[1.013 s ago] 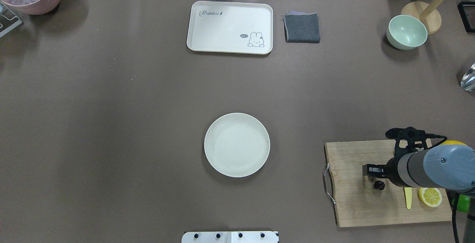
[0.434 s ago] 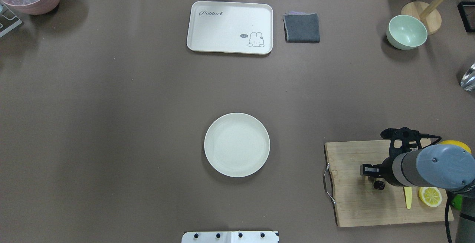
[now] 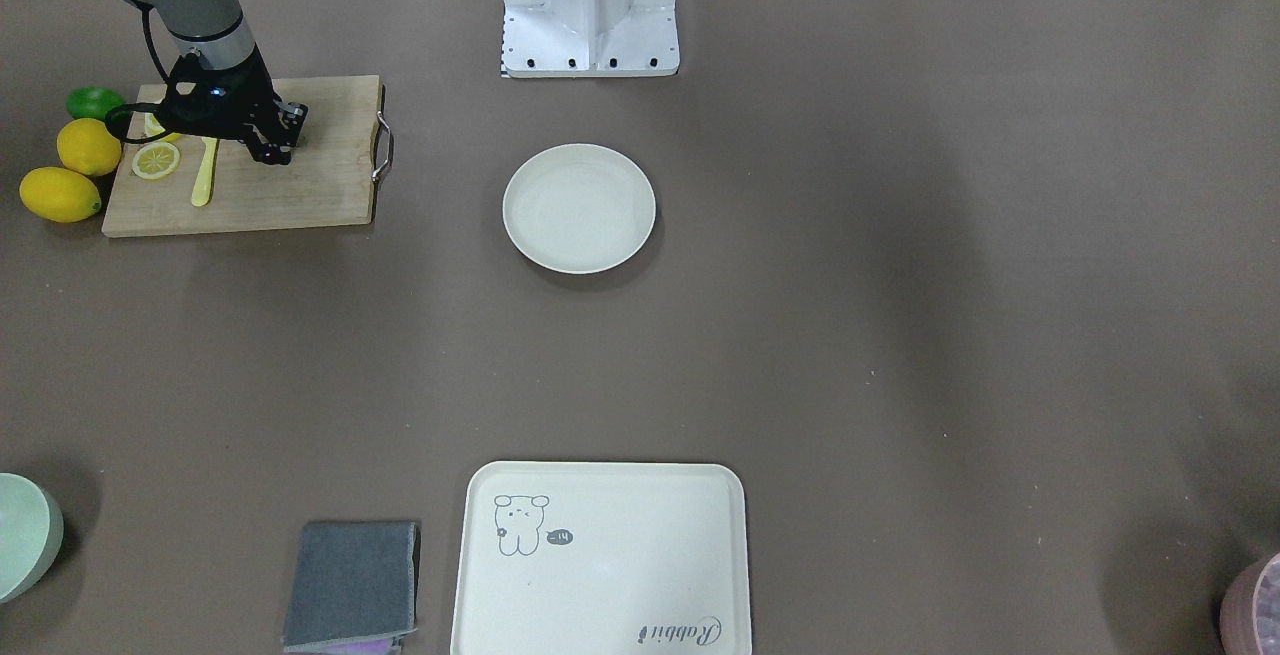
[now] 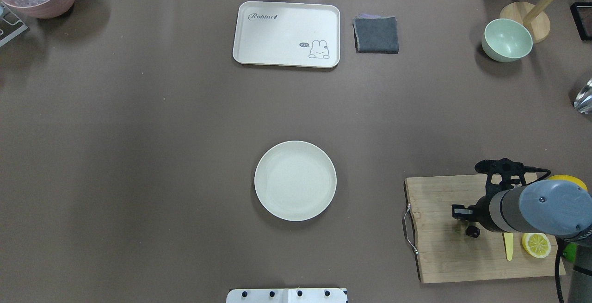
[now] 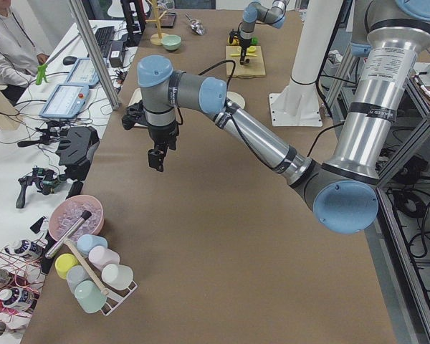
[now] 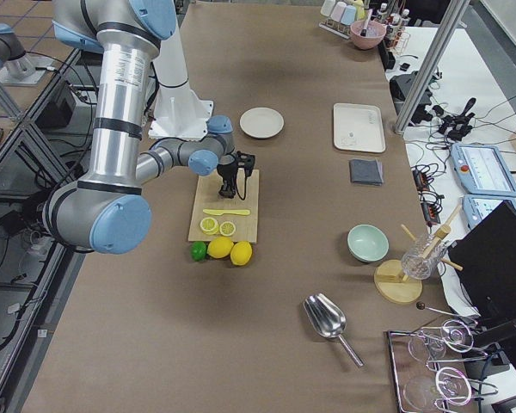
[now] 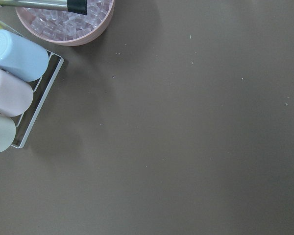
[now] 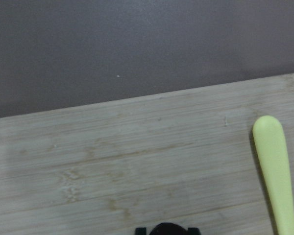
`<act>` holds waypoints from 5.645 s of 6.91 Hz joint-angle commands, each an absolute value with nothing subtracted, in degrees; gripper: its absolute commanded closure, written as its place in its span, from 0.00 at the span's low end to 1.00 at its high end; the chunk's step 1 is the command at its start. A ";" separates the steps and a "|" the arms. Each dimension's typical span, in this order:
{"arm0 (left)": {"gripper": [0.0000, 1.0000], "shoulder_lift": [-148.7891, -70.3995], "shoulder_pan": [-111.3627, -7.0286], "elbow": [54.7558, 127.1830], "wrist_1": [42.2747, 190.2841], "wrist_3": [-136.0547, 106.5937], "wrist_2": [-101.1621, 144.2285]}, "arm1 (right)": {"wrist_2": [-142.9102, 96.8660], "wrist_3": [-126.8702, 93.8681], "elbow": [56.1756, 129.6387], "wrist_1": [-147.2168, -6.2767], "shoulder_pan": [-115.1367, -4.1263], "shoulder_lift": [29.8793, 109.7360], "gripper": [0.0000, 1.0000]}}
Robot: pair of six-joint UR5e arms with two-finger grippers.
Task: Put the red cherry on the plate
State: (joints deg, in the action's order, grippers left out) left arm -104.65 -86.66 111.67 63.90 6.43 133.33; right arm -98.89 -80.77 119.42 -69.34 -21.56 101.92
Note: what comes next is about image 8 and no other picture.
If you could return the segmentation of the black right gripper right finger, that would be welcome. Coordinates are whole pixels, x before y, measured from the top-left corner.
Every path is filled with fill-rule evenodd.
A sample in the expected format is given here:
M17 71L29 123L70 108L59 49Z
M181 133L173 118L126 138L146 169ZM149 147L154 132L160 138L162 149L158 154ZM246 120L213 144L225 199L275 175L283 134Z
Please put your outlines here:
M187 235L199 235L199 228L188 228Z

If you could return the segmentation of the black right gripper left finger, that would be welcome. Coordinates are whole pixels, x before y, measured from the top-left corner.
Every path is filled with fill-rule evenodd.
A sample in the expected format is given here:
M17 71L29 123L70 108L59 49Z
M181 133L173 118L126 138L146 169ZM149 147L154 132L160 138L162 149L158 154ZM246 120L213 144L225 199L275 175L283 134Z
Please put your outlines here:
M136 228L135 235L146 235L146 227Z

